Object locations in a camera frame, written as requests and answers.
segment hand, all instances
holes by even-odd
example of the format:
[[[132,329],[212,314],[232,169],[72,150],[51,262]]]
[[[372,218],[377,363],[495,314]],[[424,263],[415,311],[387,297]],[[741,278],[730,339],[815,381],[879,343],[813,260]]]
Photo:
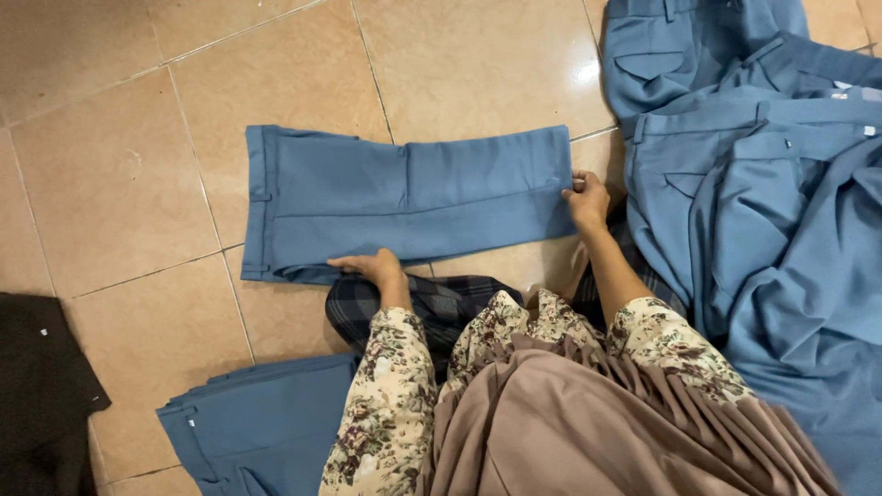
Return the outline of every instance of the hand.
[[[572,222],[582,236],[592,236],[598,229],[607,230],[609,193],[594,172],[574,170],[572,189],[563,190],[561,196],[570,206]]]
[[[380,291],[397,289],[403,283],[407,288],[407,276],[401,270],[401,263],[388,248],[380,248],[376,255],[356,255],[329,259],[327,264],[339,267],[346,272],[359,272],[365,279],[373,282]]]

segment floral sleeve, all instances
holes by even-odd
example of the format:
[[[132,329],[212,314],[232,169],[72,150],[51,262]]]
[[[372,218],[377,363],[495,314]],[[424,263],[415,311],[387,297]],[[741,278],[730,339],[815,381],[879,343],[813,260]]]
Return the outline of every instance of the floral sleeve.
[[[422,322],[385,308],[346,398],[319,494],[409,494],[430,448],[437,399]]]
[[[637,298],[616,313],[607,336],[609,353],[635,364],[658,366],[707,398],[736,402],[753,391],[717,348],[658,298]]]

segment floral blouse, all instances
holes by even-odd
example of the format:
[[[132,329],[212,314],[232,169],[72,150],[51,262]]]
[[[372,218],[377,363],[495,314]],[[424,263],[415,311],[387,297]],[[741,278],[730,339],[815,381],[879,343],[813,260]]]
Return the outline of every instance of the floral blouse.
[[[545,289],[539,313],[497,293],[466,326],[453,347],[448,380],[438,391],[422,322],[412,312],[384,308],[370,324],[364,358],[349,389],[343,419],[328,456],[319,494],[410,494],[432,444],[439,398],[460,388],[478,357],[512,334],[546,342],[569,335],[591,341],[613,357],[657,365],[717,402],[753,395],[728,361],[664,302],[638,298],[618,311],[603,335],[566,302]]]

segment plaid sarong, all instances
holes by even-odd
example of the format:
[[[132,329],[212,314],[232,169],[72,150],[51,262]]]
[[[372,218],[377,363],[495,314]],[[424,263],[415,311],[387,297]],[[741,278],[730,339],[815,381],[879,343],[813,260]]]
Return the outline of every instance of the plaid sarong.
[[[625,220],[624,202],[609,216],[608,224],[609,232],[618,241],[625,258],[643,283],[676,312],[685,315],[683,302],[647,264],[634,243]],[[517,290],[483,275],[429,279],[408,275],[407,279],[414,313],[426,330],[426,342],[438,384],[446,380],[447,362],[462,330],[487,306],[493,295],[505,291],[518,304],[524,303]],[[588,318],[598,330],[605,332],[606,323],[590,265],[579,281],[571,307]],[[379,309],[377,287],[358,274],[341,276],[325,300],[325,314],[331,326],[359,356],[364,354],[364,347],[370,338],[370,320]]]

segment pile of blue trousers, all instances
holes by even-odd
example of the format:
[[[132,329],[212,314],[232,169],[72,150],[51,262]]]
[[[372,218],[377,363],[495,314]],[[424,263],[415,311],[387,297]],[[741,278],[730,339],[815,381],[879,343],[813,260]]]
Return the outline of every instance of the pile of blue trousers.
[[[352,378],[351,353],[211,378],[158,410],[205,496],[314,495]]]
[[[650,265],[849,494],[882,486],[882,60],[771,0],[610,0],[609,105]]]
[[[389,145],[249,126],[242,279],[333,284],[330,258],[381,246],[404,265],[573,234],[566,126]]]

